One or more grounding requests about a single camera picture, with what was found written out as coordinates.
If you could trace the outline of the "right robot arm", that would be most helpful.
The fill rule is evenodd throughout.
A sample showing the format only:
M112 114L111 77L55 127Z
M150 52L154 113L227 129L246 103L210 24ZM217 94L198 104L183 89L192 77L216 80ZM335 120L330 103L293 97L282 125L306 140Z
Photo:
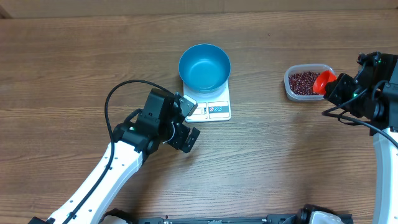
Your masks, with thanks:
M365 126L376 154L373 223L397 223L397 56L359 54L358 73L341 73L325 86L333 107L324 116L350 126Z

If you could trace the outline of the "red scoop with blue handle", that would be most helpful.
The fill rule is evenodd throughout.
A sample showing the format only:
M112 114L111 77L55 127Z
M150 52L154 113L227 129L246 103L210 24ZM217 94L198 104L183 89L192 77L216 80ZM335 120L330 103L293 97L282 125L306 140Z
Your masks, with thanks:
M330 70L321 72L313 84L313 92L318 95L324 95L326 93L326 85L336 80L336 76Z

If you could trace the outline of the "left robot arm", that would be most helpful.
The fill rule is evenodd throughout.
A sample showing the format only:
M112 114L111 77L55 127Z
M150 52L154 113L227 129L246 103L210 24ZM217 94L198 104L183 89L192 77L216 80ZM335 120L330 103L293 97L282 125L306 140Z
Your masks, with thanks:
M198 104L187 95L153 88L135 122L127 117L111 132L111 142L86 180L46 223L99 223L121 187L160 144L188 153L200 131L183 124Z

